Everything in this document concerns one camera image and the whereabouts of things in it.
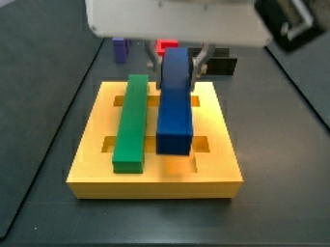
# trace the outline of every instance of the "dark table surface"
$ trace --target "dark table surface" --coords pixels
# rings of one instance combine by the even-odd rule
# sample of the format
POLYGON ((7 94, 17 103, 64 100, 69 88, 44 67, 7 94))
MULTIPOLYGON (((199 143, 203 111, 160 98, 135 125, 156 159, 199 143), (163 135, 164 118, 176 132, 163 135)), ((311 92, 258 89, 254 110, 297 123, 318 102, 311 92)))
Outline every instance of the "dark table surface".
POLYGON ((77 200, 65 185, 102 80, 148 73, 142 43, 107 41, 67 112, 4 246, 330 244, 330 134, 266 49, 232 49, 214 81, 245 183, 231 200, 77 200))

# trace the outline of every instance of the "red block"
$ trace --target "red block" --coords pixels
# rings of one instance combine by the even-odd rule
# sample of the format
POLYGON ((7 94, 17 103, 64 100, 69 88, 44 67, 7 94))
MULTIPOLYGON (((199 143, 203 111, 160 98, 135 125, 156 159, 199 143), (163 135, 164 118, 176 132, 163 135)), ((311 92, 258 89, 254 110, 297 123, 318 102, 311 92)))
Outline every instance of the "red block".
POLYGON ((166 54, 166 48, 178 48, 179 41, 178 40, 158 40, 156 42, 156 52, 163 57, 166 54))

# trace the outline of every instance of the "yellow base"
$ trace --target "yellow base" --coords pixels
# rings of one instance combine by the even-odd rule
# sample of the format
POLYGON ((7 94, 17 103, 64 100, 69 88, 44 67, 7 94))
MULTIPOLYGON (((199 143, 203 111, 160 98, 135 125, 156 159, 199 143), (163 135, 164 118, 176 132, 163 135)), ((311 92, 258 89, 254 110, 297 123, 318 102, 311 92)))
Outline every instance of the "yellow base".
MULTIPOLYGON (((103 82, 67 183, 80 199, 234 198, 242 176, 211 82, 196 83, 192 96, 194 148, 190 156, 155 154, 158 103, 150 102, 143 174, 114 174, 112 150, 126 82, 103 82)), ((160 94, 150 82, 150 96, 160 94)))

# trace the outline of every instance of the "green block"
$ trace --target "green block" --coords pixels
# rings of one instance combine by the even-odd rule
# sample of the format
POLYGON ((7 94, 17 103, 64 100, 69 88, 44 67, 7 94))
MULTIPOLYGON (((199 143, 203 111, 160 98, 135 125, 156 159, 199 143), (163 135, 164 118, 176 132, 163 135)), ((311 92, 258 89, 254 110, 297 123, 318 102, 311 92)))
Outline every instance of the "green block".
POLYGON ((128 76, 116 145, 112 156, 114 173, 142 174, 147 124, 148 75, 128 76))

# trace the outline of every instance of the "white robot part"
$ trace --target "white robot part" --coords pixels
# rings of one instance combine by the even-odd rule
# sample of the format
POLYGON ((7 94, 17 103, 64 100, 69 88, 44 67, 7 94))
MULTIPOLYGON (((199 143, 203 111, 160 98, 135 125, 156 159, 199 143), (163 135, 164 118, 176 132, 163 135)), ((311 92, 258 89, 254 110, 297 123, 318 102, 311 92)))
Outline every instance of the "white robot part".
POLYGON ((271 39, 251 0, 87 0, 87 13, 103 38, 257 47, 271 39))

